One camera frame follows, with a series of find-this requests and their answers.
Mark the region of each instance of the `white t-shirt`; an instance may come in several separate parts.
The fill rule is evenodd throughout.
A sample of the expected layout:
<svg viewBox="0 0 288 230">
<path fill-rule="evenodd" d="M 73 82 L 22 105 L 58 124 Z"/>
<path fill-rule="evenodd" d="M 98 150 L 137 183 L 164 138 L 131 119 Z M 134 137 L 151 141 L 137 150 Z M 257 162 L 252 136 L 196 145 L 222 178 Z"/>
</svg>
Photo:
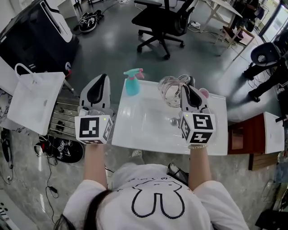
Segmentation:
<svg viewBox="0 0 288 230">
<path fill-rule="evenodd" d="M 225 187 L 207 181 L 194 192 L 166 175 L 159 164 L 127 165 L 114 173 L 113 192 L 101 203 L 97 225 L 103 230 L 248 230 Z M 91 200 L 105 188 L 84 180 L 63 215 L 82 229 Z"/>
</svg>

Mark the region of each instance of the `white box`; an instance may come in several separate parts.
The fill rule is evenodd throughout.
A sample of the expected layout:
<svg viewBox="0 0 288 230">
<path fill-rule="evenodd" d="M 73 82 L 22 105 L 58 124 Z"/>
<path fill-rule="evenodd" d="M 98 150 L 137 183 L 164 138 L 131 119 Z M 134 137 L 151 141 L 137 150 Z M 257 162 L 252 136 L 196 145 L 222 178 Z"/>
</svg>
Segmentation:
<svg viewBox="0 0 288 230">
<path fill-rule="evenodd" d="M 180 129 L 187 144 L 207 145 L 216 131 L 215 115 L 204 113 L 185 113 L 181 115 Z"/>
<path fill-rule="evenodd" d="M 109 115 L 75 117 L 76 139 L 84 144 L 106 144 L 111 128 Z"/>
</svg>

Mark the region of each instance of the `gray floor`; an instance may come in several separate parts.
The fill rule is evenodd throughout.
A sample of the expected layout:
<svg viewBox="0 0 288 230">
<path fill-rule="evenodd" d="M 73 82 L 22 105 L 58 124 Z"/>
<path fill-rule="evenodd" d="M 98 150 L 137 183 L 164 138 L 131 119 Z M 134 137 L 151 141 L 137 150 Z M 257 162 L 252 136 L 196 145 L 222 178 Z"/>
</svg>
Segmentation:
<svg viewBox="0 0 288 230">
<path fill-rule="evenodd" d="M 94 5 L 94 10 L 104 9 L 114 2 L 109 0 L 105 3 L 97 3 Z M 83 8 L 88 9 L 87 3 L 83 3 Z M 246 96 L 251 87 L 240 76 L 247 68 L 250 52 L 256 45 L 248 47 L 242 53 L 242 57 L 231 64 L 232 59 L 237 55 L 233 49 L 227 50 L 218 57 L 217 55 L 226 44 L 219 42 L 213 45 L 212 42 L 215 41 L 213 35 L 188 31 L 181 37 L 186 44 L 184 49 L 174 42 L 168 42 L 171 52 L 168 61 L 162 59 L 165 54 L 164 49 L 157 42 L 153 43 L 153 46 L 143 48 L 143 52 L 138 54 L 137 45 L 142 39 L 148 38 L 148 36 L 138 37 L 139 27 L 131 24 L 131 19 L 139 12 L 132 1 L 126 5 L 117 4 L 105 12 L 105 20 L 96 30 L 87 35 L 79 35 L 80 47 L 69 78 L 69 82 L 78 92 L 94 77 L 106 73 L 111 80 L 112 103 L 117 104 L 120 101 L 125 79 L 122 73 L 132 68 L 143 68 L 145 79 L 150 81 L 159 81 L 168 75 L 192 75 L 196 78 L 198 88 L 204 87 L 211 93 L 226 96 L 229 120 L 246 119 L 263 111 L 279 114 L 273 90 L 265 93 L 260 103 L 247 100 Z M 209 13 L 209 8 L 200 3 L 191 19 L 203 24 Z M 207 30 L 217 32 L 219 28 L 221 23 L 211 21 Z M 48 230 L 53 228 L 52 210 L 45 195 L 49 168 L 47 159 L 37 158 L 34 153 L 33 145 L 37 142 L 36 134 L 23 136 L 12 133 L 14 180 L 10 186 L 0 180 L 0 188 L 5 189 L 15 204 L 37 224 L 39 229 Z M 111 170 L 117 170 L 130 155 L 130 149 L 106 145 L 106 166 Z M 267 181 L 273 178 L 275 167 L 250 172 L 247 170 L 248 155 L 209 158 L 214 179 L 224 184 L 243 212 L 249 227 L 256 229 L 253 225 L 267 205 L 261 194 Z M 187 171 L 189 156 L 144 152 L 144 160 L 146 163 L 163 165 L 174 162 Z M 0 168 L 4 178 L 11 174 L 2 154 Z M 50 184 L 58 189 L 59 198 L 53 199 L 50 193 L 48 196 L 54 207 L 55 220 L 63 211 L 69 196 L 81 182 L 82 175 L 83 160 L 71 165 L 59 162 L 56 167 L 52 167 Z"/>
</svg>

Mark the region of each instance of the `black office chair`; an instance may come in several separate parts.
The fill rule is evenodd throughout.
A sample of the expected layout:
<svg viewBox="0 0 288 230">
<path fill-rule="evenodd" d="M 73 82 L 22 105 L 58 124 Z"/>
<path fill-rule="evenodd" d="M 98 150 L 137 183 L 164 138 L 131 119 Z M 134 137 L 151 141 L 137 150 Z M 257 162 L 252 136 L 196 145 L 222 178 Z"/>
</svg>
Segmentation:
<svg viewBox="0 0 288 230">
<path fill-rule="evenodd" d="M 141 52 L 142 47 L 148 45 L 149 43 L 159 40 L 164 47 L 167 55 L 164 58 L 167 60 L 170 58 L 169 50 L 167 49 L 165 39 L 180 42 L 180 47 L 184 47 L 184 41 L 171 37 L 166 34 L 171 34 L 174 36 L 182 36 L 187 32 L 188 19 L 190 13 L 194 10 L 194 7 L 188 9 L 194 0 L 186 0 L 178 12 L 173 12 L 169 10 L 169 0 L 164 0 L 165 9 L 160 8 L 162 3 L 149 1 L 149 0 L 135 0 L 135 3 L 146 5 L 147 8 L 139 13 L 135 18 L 133 18 L 132 23 L 138 26 L 151 28 L 152 31 L 139 30 L 138 34 L 143 35 L 149 34 L 153 37 L 143 42 L 137 47 L 137 51 Z"/>
</svg>

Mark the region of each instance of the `spray bottle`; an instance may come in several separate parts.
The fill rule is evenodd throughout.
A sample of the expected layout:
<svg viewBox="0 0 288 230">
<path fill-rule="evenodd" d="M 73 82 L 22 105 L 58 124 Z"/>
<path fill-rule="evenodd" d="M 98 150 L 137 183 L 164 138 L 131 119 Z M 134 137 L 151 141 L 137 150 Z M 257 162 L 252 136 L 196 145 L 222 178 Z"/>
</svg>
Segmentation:
<svg viewBox="0 0 288 230">
<path fill-rule="evenodd" d="M 134 96 L 140 92 L 140 84 L 137 77 L 144 78 L 141 74 L 143 69 L 132 69 L 124 72 L 125 75 L 128 75 L 126 80 L 126 92 L 129 96 Z"/>
</svg>

